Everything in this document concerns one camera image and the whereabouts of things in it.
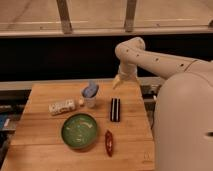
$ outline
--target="red vegetable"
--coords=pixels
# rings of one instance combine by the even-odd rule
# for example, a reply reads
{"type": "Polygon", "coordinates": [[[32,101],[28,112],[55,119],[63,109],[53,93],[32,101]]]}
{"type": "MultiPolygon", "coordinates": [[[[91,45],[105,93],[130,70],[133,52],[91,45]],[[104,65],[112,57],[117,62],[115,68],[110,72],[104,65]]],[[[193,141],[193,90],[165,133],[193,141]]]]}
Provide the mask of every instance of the red vegetable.
{"type": "Polygon", "coordinates": [[[107,130],[105,133],[105,147],[106,147],[106,152],[107,154],[112,157],[113,153],[113,136],[112,133],[107,130]]]}

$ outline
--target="plastic cup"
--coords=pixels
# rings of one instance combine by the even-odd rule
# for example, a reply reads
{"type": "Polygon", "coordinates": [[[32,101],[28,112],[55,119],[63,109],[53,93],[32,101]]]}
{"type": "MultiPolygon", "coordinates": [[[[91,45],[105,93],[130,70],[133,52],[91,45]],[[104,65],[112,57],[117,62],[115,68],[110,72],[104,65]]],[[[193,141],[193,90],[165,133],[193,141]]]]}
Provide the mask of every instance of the plastic cup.
{"type": "Polygon", "coordinates": [[[96,96],[94,97],[84,97],[84,104],[88,108],[93,108],[95,106],[96,96]]]}

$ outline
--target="green bowl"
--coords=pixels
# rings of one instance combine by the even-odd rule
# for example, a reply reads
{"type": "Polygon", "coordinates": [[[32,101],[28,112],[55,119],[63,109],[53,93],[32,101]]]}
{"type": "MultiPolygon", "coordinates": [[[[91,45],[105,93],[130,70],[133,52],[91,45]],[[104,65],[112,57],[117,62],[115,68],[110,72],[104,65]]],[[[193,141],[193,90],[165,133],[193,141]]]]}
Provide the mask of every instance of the green bowl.
{"type": "Polygon", "coordinates": [[[63,124],[61,136],[72,149],[83,149],[90,146],[97,138],[98,126],[93,117],[77,113],[63,124]]]}

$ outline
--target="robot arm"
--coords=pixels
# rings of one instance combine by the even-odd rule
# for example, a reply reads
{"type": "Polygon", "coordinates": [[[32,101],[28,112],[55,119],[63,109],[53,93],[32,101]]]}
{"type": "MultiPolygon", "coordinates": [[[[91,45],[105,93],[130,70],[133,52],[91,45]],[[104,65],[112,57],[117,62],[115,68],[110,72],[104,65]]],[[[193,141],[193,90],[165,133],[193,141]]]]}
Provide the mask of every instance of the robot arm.
{"type": "Polygon", "coordinates": [[[145,51],[141,38],[120,43],[113,86],[137,81],[137,66],[167,79],[154,111],[156,171],[212,171],[213,63],[145,51]]]}
{"type": "Polygon", "coordinates": [[[164,79],[180,72],[213,69],[213,64],[207,61],[145,51],[145,43],[140,37],[118,44],[115,53],[121,62],[114,87],[123,80],[137,81],[137,66],[164,79]]]}

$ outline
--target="wooden table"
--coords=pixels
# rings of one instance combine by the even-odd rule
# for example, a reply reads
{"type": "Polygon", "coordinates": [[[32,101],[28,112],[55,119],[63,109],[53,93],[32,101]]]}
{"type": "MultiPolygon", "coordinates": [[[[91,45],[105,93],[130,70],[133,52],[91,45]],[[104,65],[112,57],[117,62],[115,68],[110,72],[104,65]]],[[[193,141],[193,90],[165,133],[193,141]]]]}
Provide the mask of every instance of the wooden table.
{"type": "Polygon", "coordinates": [[[49,104],[81,97],[87,82],[35,84],[2,166],[2,171],[149,171],[154,170],[154,142],[140,88],[124,83],[115,90],[100,86],[96,107],[51,116],[49,104]],[[121,122],[110,122],[111,98],[121,99],[121,122]],[[64,121],[77,112],[92,115],[99,125],[96,144],[89,151],[71,150],[61,139],[64,121]],[[114,136],[114,153],[105,151],[104,134],[114,136]]]}

